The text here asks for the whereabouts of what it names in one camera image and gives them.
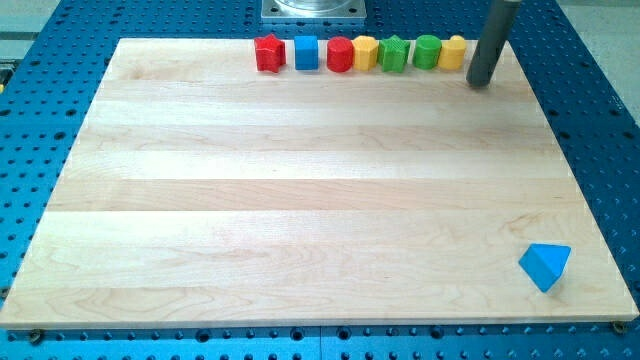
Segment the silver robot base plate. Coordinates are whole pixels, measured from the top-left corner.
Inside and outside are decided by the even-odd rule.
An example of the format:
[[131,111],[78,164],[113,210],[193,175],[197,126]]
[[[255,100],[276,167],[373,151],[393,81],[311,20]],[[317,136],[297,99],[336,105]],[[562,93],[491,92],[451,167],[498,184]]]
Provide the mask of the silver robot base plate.
[[364,20],[364,0],[261,0],[263,20]]

